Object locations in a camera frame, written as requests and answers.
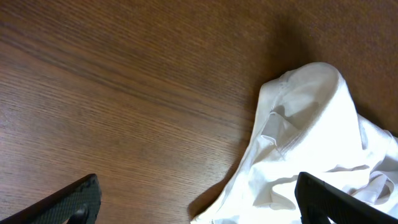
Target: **table top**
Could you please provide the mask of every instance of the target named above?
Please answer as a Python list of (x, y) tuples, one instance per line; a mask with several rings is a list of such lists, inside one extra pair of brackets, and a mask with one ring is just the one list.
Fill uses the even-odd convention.
[(398, 3), (0, 3), (0, 219), (89, 173), (97, 223), (188, 223), (247, 147), (261, 85), (334, 65), (398, 133)]

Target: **white fabric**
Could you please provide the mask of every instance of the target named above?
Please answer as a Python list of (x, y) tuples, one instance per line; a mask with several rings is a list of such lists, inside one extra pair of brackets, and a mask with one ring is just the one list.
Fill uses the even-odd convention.
[(356, 113), (345, 80), (311, 63), (265, 83), (238, 170), (191, 224), (301, 223), (297, 175), (309, 172), (398, 218), (398, 144)]

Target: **garment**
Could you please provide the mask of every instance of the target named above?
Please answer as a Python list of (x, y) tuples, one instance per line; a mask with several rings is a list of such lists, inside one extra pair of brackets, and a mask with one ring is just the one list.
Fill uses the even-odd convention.
[(287, 72), (261, 87), (236, 173), (191, 224), (301, 223), (294, 189), (302, 171), (398, 218), (397, 141), (356, 113), (335, 67)]

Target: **crumpled white cloth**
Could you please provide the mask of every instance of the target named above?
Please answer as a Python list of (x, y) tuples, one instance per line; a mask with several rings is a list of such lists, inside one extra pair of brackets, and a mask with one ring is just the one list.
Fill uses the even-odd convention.
[(263, 84), (242, 161), (191, 224), (301, 223), (305, 171), (398, 218), (398, 139), (356, 113), (339, 71), (311, 63)]

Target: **wood grain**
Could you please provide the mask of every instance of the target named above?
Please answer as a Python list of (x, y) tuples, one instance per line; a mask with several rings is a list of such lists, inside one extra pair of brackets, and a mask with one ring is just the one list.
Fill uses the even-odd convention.
[(260, 86), (336, 66), (398, 133), (398, 3), (0, 2), (0, 219), (88, 173), (97, 223), (188, 223), (248, 144)]

